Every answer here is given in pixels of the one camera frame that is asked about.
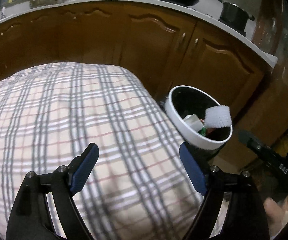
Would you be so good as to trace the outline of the person's right hand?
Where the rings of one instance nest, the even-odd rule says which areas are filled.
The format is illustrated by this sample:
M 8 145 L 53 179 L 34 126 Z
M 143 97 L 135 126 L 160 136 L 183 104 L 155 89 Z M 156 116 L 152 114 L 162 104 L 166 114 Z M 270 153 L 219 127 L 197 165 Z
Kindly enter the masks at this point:
M 288 223 L 288 196 L 279 203 L 268 197 L 263 205 L 267 215 L 270 239 L 275 239 Z

